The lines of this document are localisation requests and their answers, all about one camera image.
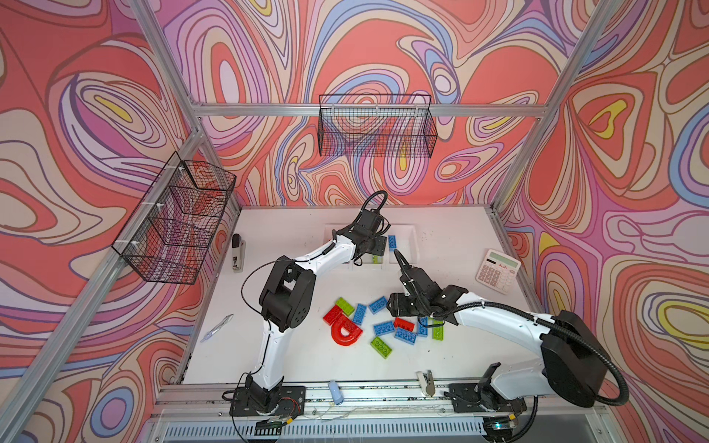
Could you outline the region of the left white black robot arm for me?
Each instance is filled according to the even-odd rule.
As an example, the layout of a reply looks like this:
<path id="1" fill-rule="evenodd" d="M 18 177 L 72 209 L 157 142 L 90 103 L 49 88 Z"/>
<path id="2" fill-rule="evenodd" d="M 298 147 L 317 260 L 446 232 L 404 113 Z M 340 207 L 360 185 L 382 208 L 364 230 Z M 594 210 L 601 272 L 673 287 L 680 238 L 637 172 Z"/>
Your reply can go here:
<path id="1" fill-rule="evenodd" d="M 329 243 L 302 257 L 281 256 L 270 263 L 271 272 L 258 299 L 263 318 L 260 359 L 232 391 L 223 394 L 223 399 L 230 402 L 232 417 L 271 415 L 283 401 L 294 406 L 294 415 L 301 413 L 302 402 L 297 398 L 303 397 L 305 390 L 300 388 L 296 395 L 289 395 L 282 386 L 293 330 L 310 312 L 319 276 L 346 263 L 360 265 L 365 255 L 385 255 L 391 223 L 381 210 L 388 197 L 384 190 L 371 194 L 352 223 L 332 232 Z"/>

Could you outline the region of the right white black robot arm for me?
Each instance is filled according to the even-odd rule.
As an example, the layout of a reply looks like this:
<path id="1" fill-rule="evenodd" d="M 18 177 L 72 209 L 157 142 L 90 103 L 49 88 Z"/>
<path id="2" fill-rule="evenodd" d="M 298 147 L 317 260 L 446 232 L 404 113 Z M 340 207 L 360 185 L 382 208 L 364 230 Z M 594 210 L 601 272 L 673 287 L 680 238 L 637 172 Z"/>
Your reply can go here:
<path id="1" fill-rule="evenodd" d="M 391 295 L 387 304 L 391 315 L 413 317 L 419 327 L 433 332 L 447 324 L 483 330 L 533 354 L 533 359 L 515 365 L 489 365 L 474 388 L 475 404 L 497 411 L 525 397 L 552 394 L 583 408 L 628 402 L 630 389 L 621 370 L 575 313 L 527 312 L 462 286 L 440 287 L 400 251 L 393 255 L 404 289 Z"/>

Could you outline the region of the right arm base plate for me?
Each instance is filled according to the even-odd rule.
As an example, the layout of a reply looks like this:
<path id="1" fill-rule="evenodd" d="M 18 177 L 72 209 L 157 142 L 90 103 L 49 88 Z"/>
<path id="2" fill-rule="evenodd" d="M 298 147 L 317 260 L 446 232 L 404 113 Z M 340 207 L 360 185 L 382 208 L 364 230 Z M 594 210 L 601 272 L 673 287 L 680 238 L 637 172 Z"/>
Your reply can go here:
<path id="1" fill-rule="evenodd" d="M 506 400 L 494 389 L 479 389 L 476 383 L 454 383 L 443 396 L 452 402 L 455 413 L 524 413 L 524 399 Z"/>

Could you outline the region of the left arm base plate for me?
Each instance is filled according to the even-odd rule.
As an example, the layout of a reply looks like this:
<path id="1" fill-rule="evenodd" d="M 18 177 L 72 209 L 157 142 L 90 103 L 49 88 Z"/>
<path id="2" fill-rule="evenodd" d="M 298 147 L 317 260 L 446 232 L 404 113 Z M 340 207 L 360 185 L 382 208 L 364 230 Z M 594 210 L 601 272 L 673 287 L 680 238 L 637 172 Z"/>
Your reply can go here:
<path id="1" fill-rule="evenodd" d="M 248 387 L 229 389 L 222 394 L 229 403 L 229 415 L 298 417 L 305 408 L 306 386 L 277 386 L 262 389 L 253 384 Z"/>

